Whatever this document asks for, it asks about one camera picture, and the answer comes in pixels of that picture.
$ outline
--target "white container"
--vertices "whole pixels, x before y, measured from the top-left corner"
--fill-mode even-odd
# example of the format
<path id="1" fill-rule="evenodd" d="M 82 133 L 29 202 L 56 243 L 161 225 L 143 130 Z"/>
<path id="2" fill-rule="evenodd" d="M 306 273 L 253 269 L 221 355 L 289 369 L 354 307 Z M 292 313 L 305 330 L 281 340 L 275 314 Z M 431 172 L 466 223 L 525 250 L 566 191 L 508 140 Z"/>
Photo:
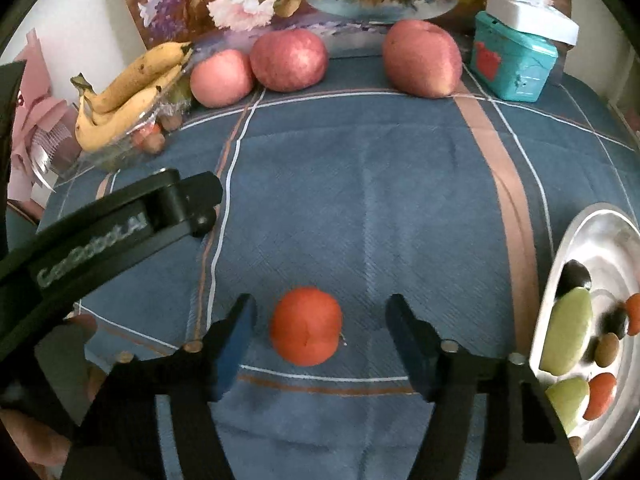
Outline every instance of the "white container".
<path id="1" fill-rule="evenodd" d="M 487 0 L 486 12 L 520 32 L 570 45 L 578 41 L 578 24 L 553 7 L 514 0 Z"/>

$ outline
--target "black stone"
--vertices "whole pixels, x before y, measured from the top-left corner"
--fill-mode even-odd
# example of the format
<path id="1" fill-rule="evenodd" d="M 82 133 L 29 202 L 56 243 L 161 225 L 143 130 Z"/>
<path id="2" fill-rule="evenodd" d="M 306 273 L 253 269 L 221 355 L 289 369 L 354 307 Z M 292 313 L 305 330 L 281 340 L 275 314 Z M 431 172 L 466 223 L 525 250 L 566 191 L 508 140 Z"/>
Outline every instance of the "black stone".
<path id="1" fill-rule="evenodd" d="M 626 314 L 626 308 L 619 306 L 613 312 L 609 312 L 604 317 L 603 332 L 613 332 L 622 339 L 629 330 L 629 316 Z"/>
<path id="2" fill-rule="evenodd" d="M 591 290 L 591 275 L 583 264 L 577 260 L 569 260 L 562 268 L 556 288 L 556 298 L 564 296 L 577 286 Z"/>

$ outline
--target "brown pebble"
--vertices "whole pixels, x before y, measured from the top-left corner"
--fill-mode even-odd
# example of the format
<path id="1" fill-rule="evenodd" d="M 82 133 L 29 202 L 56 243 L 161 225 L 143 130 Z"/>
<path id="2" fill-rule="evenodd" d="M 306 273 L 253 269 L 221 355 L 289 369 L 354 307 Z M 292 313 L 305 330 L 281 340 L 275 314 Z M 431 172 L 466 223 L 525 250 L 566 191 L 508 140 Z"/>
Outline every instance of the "brown pebble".
<path id="1" fill-rule="evenodd" d="M 142 141 L 142 149 L 151 155 L 157 155 L 164 150 L 164 135 L 152 133 Z"/>
<path id="2" fill-rule="evenodd" d="M 131 352 L 127 352 L 126 350 L 120 352 L 117 356 L 116 356 L 116 361 L 119 362 L 120 364 L 127 364 L 133 361 L 133 357 L 134 355 Z"/>
<path id="3" fill-rule="evenodd" d="M 190 354 L 197 354 L 200 350 L 202 350 L 202 341 L 196 339 L 196 341 L 189 341 L 188 343 L 185 343 L 184 346 L 184 351 L 188 352 Z"/>
<path id="4" fill-rule="evenodd" d="M 600 338 L 596 352 L 594 355 L 596 364 L 600 368 L 606 368 L 616 360 L 618 350 L 620 349 L 620 340 L 613 332 L 609 332 Z"/>
<path id="5" fill-rule="evenodd" d="M 582 450 L 582 439 L 579 436 L 570 436 L 569 446 L 571 446 L 571 450 L 574 452 L 574 455 L 578 456 L 578 453 Z"/>
<path id="6" fill-rule="evenodd" d="M 166 132 L 173 132 L 182 126 L 182 114 L 177 112 L 173 115 L 160 116 L 160 124 Z"/>

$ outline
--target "screw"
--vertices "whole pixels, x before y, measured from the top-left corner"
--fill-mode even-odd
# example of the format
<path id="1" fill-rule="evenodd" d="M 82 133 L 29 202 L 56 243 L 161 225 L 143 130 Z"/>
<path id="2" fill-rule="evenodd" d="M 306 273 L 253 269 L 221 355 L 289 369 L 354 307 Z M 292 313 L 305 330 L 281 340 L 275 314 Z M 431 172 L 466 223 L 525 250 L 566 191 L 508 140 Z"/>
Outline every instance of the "screw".
<path id="1" fill-rule="evenodd" d="M 447 354 L 455 354 L 460 348 L 460 345 L 458 345 L 457 342 L 453 341 L 453 339 L 444 339 L 440 343 L 440 348 Z"/>
<path id="2" fill-rule="evenodd" d="M 185 343 L 182 348 L 184 348 L 185 352 L 197 354 L 202 350 L 202 341 L 199 339 L 196 339 L 196 341 L 189 341 L 188 343 Z"/>
<path id="3" fill-rule="evenodd" d="M 123 365 L 132 362 L 133 358 L 134 358 L 134 355 L 131 352 L 127 352 L 126 350 L 116 355 L 116 361 Z"/>
<path id="4" fill-rule="evenodd" d="M 508 359 L 509 359 L 509 362 L 518 366 L 522 366 L 524 363 L 527 362 L 527 359 L 524 357 L 524 355 L 518 354 L 517 352 L 513 352 L 509 354 Z"/>

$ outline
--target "pink paper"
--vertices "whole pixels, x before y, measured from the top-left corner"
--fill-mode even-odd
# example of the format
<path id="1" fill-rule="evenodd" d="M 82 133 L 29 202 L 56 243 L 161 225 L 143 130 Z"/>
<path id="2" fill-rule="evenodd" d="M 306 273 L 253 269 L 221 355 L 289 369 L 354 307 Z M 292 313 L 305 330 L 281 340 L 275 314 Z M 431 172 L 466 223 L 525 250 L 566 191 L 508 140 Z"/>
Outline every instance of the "pink paper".
<path id="1" fill-rule="evenodd" d="M 51 79 L 36 31 L 27 34 L 27 46 L 15 58 L 25 60 L 12 131 L 11 176 L 7 189 L 11 200 L 28 200 L 34 183 L 29 148 L 36 127 L 50 132 L 69 106 L 51 96 Z"/>

